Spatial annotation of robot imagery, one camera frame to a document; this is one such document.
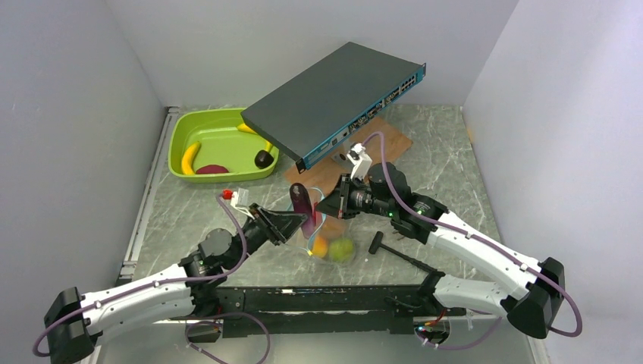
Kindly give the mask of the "purple toy eggplant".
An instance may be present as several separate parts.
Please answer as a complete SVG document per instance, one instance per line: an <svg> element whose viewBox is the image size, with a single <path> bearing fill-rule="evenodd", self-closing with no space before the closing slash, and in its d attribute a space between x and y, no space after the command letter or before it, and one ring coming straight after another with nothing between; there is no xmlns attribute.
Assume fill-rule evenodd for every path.
<svg viewBox="0 0 643 364"><path fill-rule="evenodd" d="M315 231L316 217L309 192L301 183L294 183L290 186L289 194L293 210L306 216L301 230L305 238L310 238Z"/></svg>

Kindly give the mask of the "clear zip top bag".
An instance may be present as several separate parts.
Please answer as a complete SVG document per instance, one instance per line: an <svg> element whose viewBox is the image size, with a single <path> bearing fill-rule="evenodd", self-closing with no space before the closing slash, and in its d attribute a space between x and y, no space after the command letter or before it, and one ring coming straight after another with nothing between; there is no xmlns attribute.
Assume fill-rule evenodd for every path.
<svg viewBox="0 0 643 364"><path fill-rule="evenodd" d="M347 224L345 223L345 221L338 220L336 218L332 218L331 216L327 216L316 212L315 206L321 199L325 197L325 194L322 192L322 190L320 190L317 187L306 187L306 188L309 192L309 196L312 201L313 209L315 212L315 217L316 217L315 231L310 238L305 238L300 228L293 235L293 237L290 238L290 240L287 242L288 246L291 248L297 249L302 253L305 253L309 258L315 259L319 262L335 264L335 265L346 265L350 263L353 260L356 253L356 244L347 230ZM290 201L290 210L294 212L291 201ZM313 240L318 235L327 239L329 243L333 240L344 238L344 237L351 239L354 243L354 254L352 259L349 260L348 262L332 262L331 260L328 259L327 256L324 259L310 256L309 253L310 253L310 249L312 248Z"/></svg>

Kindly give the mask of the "orange toy mango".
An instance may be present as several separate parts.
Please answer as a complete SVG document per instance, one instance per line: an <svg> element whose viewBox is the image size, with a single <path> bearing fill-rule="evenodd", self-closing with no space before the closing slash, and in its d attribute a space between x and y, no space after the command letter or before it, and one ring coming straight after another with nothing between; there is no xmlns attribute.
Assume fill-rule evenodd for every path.
<svg viewBox="0 0 643 364"><path fill-rule="evenodd" d="M310 249L310 256L324 259L328 254L329 242L322 236L316 236L313 240L312 248Z"/></svg>

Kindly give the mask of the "green toy pear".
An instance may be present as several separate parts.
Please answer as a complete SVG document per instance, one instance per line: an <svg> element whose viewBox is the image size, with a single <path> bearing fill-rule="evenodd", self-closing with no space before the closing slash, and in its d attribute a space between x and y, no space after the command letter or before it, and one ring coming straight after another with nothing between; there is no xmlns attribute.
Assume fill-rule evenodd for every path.
<svg viewBox="0 0 643 364"><path fill-rule="evenodd" d="M349 238L333 240L328 245L327 257L332 262L348 262L354 254L354 243Z"/></svg>

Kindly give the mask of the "dark brown toy fruit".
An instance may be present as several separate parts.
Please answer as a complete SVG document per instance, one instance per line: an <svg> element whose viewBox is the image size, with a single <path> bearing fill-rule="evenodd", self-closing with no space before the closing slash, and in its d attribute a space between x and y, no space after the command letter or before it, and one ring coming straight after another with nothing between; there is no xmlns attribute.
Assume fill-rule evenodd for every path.
<svg viewBox="0 0 643 364"><path fill-rule="evenodd" d="M265 169L268 168L274 161L273 155L265 149L260 150L257 152L255 158L254 158L254 164L257 168L259 169Z"/></svg>

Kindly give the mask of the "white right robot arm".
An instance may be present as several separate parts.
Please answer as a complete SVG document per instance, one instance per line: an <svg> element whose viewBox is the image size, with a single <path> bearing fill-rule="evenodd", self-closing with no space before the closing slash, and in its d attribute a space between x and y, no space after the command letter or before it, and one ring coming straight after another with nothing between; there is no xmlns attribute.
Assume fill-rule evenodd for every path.
<svg viewBox="0 0 643 364"><path fill-rule="evenodd" d="M419 308L435 315L443 308L467 308L503 317L523 334L544 339L563 302L564 266L549 257L525 256L475 230L437 200L415 193L406 176L390 162L376 164L367 182L340 176L316 206L338 219L360 213L389 218L404 237L443 249L477 268L490 280L467 281L433 271L418 294Z"/></svg>

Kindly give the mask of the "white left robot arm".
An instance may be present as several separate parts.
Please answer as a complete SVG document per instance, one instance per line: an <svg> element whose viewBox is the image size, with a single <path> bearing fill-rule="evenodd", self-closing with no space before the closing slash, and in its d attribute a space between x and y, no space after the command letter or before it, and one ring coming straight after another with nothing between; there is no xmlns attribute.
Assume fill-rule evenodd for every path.
<svg viewBox="0 0 643 364"><path fill-rule="evenodd" d="M225 282L261 245L286 243L307 221L302 213L252 204L244 224L233 222L235 234L210 231L195 251L154 275L92 293L69 287L45 314L33 354L52 363L76 363L101 341L133 328L194 314L206 319L218 308L209 289Z"/></svg>

